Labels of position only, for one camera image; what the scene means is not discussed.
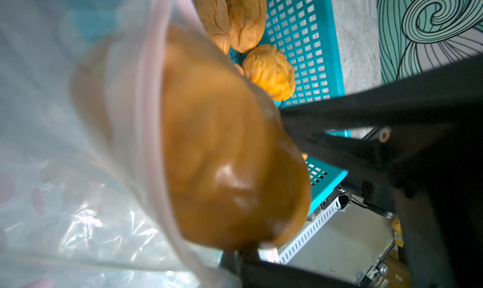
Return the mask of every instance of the basket grid holes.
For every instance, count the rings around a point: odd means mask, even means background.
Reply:
[[[284,53],[296,72],[296,92],[286,101],[286,105],[329,99],[329,87],[320,88],[329,83],[322,50],[319,48],[320,34],[315,22],[317,16],[313,13],[313,0],[267,1],[269,12],[266,28],[269,41]]]
[[[325,176],[329,175],[329,173],[327,173],[326,171],[322,171],[320,168],[315,167],[314,164],[307,163],[306,161],[305,164],[307,164],[307,170],[309,171],[310,179],[313,179],[315,177],[315,182],[311,183],[313,187],[316,187],[317,184],[325,178]]]

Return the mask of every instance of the plastic bag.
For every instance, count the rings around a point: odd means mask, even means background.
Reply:
[[[196,277],[186,271],[135,271],[18,257],[0,262],[0,278],[3,287],[15,288],[195,288],[199,285]]]
[[[83,57],[72,80],[79,115],[173,240],[179,225],[225,250],[281,245],[305,222],[307,167],[270,97],[203,36],[190,0],[173,1],[184,7],[171,17],[167,0],[154,4],[143,43],[114,34]]]

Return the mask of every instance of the concrete floor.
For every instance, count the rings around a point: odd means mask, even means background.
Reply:
[[[331,0],[345,94],[382,84],[376,0]],[[352,128],[361,139],[372,128]]]
[[[390,220],[355,204],[336,214],[288,265],[358,283],[390,246]]]

